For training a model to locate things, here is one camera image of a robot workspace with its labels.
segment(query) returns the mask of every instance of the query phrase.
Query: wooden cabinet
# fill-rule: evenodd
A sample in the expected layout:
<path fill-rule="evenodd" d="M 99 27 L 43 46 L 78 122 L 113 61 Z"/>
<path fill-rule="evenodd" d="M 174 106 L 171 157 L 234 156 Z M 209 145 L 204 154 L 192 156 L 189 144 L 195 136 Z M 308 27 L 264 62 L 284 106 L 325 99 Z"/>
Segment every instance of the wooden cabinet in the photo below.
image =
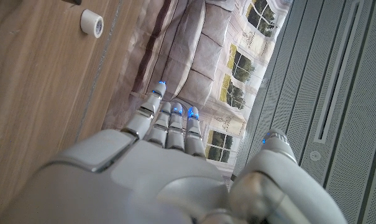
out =
<path fill-rule="evenodd" d="M 99 131 L 143 0 L 0 0 L 0 211 L 58 151 Z M 89 9 L 102 36 L 80 29 Z"/>

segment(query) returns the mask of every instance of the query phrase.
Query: robotic finger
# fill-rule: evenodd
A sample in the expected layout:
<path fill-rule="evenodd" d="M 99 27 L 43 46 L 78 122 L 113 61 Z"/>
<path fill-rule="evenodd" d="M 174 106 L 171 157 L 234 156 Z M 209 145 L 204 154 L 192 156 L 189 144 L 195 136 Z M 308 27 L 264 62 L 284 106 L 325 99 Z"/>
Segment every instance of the robotic finger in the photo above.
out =
<path fill-rule="evenodd" d="M 172 108 L 166 149 L 176 149 L 182 152 L 185 151 L 182 130 L 182 105 L 180 103 L 174 103 Z"/>

